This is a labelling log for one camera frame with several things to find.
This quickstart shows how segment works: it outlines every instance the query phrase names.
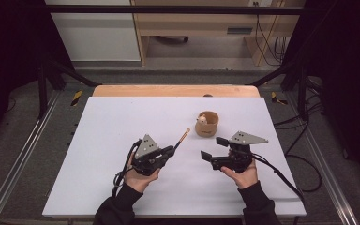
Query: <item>white tabletop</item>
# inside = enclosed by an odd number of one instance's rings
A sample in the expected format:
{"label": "white tabletop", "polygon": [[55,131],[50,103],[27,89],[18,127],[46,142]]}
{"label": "white tabletop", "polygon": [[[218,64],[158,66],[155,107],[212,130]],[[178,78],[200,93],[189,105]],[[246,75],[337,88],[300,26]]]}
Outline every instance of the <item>white tabletop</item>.
{"label": "white tabletop", "polygon": [[[194,130],[202,111],[219,116],[217,134],[202,138]],[[111,195],[114,175],[124,166],[132,144],[149,134],[160,147],[175,145],[190,133],[175,155],[135,203],[139,218],[238,217],[245,207],[233,180],[213,171],[201,150],[214,157],[228,148],[216,137],[230,139],[241,130],[267,139],[251,151],[265,157],[294,184],[271,117],[261,97],[90,97],[42,215],[92,217]],[[257,162],[267,196],[279,216],[303,216],[306,210],[283,181]]]}

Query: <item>wall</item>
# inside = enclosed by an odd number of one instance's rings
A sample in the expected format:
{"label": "wall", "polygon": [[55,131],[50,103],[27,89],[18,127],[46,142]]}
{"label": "wall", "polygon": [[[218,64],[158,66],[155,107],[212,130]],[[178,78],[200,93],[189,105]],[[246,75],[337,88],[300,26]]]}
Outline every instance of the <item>wall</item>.
{"label": "wall", "polygon": [[[45,0],[48,5],[130,5],[128,0]],[[71,61],[140,61],[131,14],[53,13]]]}

